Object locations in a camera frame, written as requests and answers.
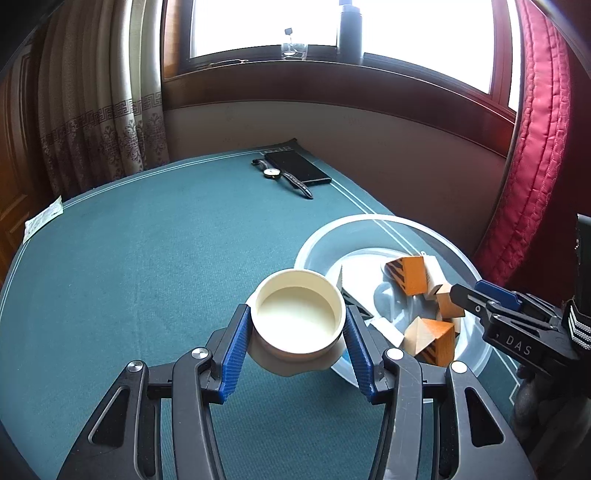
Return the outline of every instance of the watch face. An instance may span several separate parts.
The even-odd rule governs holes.
[[[263,170],[262,174],[268,179],[276,179],[279,175],[281,175],[281,170],[278,168],[266,168]]]

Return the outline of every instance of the blue gripper pad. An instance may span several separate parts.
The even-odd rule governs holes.
[[[361,338],[361,334],[355,325],[353,315],[351,315],[348,308],[346,309],[343,336],[345,337],[345,343],[347,344],[347,351],[349,352],[351,365],[355,372],[355,378],[357,378],[359,391],[371,402],[376,396],[374,365]]]
[[[247,306],[222,362],[222,382],[218,391],[219,403],[221,404],[236,390],[238,377],[242,370],[242,364],[244,363],[246,349],[250,340],[251,322],[251,308]]]
[[[509,310],[518,312],[521,310],[521,300],[512,291],[506,290],[486,280],[479,280],[474,285],[474,290],[495,299],[499,304]]]

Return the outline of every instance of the teal tablecloth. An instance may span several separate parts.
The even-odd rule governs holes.
[[[44,479],[132,359],[176,360],[227,324],[268,274],[292,267],[319,227],[390,213],[334,169],[304,200],[250,165],[261,151],[208,155],[137,174],[66,203],[14,259],[0,295],[0,420]],[[480,376],[508,416],[515,366],[494,352]],[[246,358],[234,393],[212,415],[229,479],[366,478],[381,425],[332,371],[291,378]],[[426,406],[424,429],[431,430]],[[170,404],[163,465],[174,478]],[[430,471],[424,441],[421,477]]]

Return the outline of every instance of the curtain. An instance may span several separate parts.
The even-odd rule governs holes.
[[[51,188],[71,198],[169,162],[160,83],[162,0],[66,0],[38,75]]]
[[[501,286],[526,259],[542,223],[563,163],[570,120],[566,42],[531,0],[518,0],[517,7],[524,46],[521,123],[501,198],[473,258],[481,275]],[[555,265],[553,274],[546,275],[553,283],[560,268]]]

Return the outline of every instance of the patterned beige curtain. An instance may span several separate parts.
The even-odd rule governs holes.
[[[56,196],[169,162],[161,14],[162,0],[66,0],[50,19],[37,94]]]

